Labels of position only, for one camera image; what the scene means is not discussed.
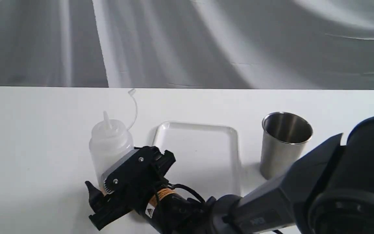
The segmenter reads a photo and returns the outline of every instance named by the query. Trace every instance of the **translucent bottle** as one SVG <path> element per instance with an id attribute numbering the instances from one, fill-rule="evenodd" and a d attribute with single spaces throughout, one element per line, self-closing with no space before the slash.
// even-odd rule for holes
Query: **translucent bottle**
<path id="1" fill-rule="evenodd" d="M 131 133 L 119 120 L 110 120 L 104 111 L 104 120 L 92 129 L 89 150 L 95 167 L 99 188 L 105 194 L 101 175 L 129 151 L 134 149 Z"/>

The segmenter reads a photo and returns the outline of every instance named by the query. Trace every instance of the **white plastic tray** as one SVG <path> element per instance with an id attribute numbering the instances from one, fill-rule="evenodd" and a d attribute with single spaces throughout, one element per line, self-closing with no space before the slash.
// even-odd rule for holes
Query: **white plastic tray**
<path id="1" fill-rule="evenodd" d="M 240 195 L 238 136 L 228 126 L 165 122 L 153 145 L 174 153 L 176 162 L 165 176 L 172 184 L 196 190 L 205 200 Z M 183 197 L 192 197 L 179 191 Z"/>

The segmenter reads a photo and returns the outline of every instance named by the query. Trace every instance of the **bottle nozzle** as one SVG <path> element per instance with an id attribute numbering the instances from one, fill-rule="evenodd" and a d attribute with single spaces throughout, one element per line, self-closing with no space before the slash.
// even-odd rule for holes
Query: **bottle nozzle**
<path id="1" fill-rule="evenodd" d="M 104 126 L 105 129 L 112 129 L 112 125 L 110 124 L 110 119 L 106 111 L 104 111 Z"/>

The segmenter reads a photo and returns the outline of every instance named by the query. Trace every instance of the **white table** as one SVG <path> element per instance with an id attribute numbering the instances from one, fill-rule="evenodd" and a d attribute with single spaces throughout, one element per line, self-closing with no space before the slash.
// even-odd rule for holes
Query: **white table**
<path id="1" fill-rule="evenodd" d="M 96 180 L 90 131 L 104 110 L 131 122 L 135 107 L 127 91 L 0 87 L 0 233 L 97 233 L 84 185 Z M 374 91 L 138 89 L 134 96 L 139 114 L 131 132 L 138 146 L 151 144 L 155 127 L 168 120 L 235 128 L 247 191 L 264 181 L 255 164 L 266 114 L 289 111 L 309 121 L 314 136 L 305 152 L 340 132 L 345 144 L 355 124 L 374 115 Z M 102 232 L 156 233 L 133 214 Z"/>

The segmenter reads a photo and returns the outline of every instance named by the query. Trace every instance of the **metal cup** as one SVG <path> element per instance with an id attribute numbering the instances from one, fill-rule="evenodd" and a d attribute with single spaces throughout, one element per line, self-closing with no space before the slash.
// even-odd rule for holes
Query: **metal cup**
<path id="1" fill-rule="evenodd" d="M 262 120 L 264 137 L 260 171 L 265 179 L 283 174 L 301 155 L 313 129 L 300 116 L 270 113 Z"/>

